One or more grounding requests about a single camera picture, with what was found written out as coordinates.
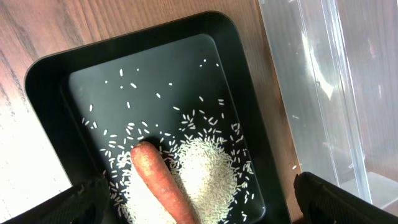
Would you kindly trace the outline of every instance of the black plastic container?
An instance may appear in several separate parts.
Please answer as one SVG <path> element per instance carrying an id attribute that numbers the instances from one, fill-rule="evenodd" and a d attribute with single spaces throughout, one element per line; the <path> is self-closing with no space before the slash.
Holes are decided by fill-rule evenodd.
<path id="1" fill-rule="evenodd" d="M 113 155 L 122 150 L 109 148 L 110 140 L 129 151 L 130 145 L 138 143 L 138 128 L 148 129 L 145 139 L 157 146 L 168 132 L 172 135 L 162 143 L 165 150 L 168 141 L 179 143 L 184 134 L 210 128 L 203 117 L 214 116 L 223 137 L 234 137 L 225 145 L 227 152 L 248 149 L 247 156 L 240 153 L 242 161 L 235 167 L 251 160 L 256 173 L 256 178 L 249 175 L 249 187 L 236 196 L 238 204 L 231 204 L 229 222 L 242 223 L 243 211 L 248 216 L 245 223 L 290 223 L 243 48 L 225 15 L 204 12 L 50 55 L 30 67 L 25 89 L 73 184 L 103 170 L 110 173 L 108 157 L 99 149 L 107 148 Z M 179 131 L 184 128 L 182 114 L 191 116 L 192 110 L 196 111 L 197 129 Z M 91 120 L 89 125 L 81 123 L 82 117 Z M 121 144 L 128 123 L 136 124 L 131 130 L 134 140 Z M 240 123 L 243 141 L 235 142 L 234 123 Z M 118 136 L 110 139 L 110 134 Z M 244 203 L 246 190 L 255 197 Z M 117 215 L 105 216 L 107 223 L 123 222 Z"/>

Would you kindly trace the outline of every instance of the wooden table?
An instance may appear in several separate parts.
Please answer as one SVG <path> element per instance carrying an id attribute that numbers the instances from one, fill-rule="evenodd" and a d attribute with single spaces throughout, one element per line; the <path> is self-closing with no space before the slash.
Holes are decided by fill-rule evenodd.
<path id="1" fill-rule="evenodd" d="M 0 150 L 52 151 L 23 87 L 38 58 L 203 11 L 223 12 L 238 28 L 291 219 L 298 220 L 293 180 L 300 169 L 292 167 L 299 163 L 257 0 L 0 0 Z"/>

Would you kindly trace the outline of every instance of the carrot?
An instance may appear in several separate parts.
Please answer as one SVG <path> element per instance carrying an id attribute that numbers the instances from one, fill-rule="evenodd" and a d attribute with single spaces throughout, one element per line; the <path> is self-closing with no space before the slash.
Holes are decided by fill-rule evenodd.
<path id="1" fill-rule="evenodd" d="M 139 143 L 131 150 L 131 160 L 148 189 L 178 224 L 196 224 L 189 204 L 155 146 Z"/>

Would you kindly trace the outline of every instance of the brown wooden surface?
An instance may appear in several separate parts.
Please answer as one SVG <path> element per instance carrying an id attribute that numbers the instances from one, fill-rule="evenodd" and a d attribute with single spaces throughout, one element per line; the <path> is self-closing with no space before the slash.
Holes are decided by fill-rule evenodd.
<path id="1" fill-rule="evenodd" d="M 50 147 L 23 87 L 38 58 L 209 10 L 238 28 L 290 216 L 299 219 L 293 180 L 300 169 L 256 0 L 0 0 L 0 133 L 7 133 L 0 147 L 27 135 Z M 29 133 L 20 132 L 25 127 Z"/>

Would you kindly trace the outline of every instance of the clear plastic container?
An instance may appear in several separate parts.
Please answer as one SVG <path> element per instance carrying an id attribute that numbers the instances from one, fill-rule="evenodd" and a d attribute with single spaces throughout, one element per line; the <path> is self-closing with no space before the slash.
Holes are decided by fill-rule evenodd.
<path id="1" fill-rule="evenodd" d="M 302 171 L 398 215 L 396 0 L 259 0 Z"/>

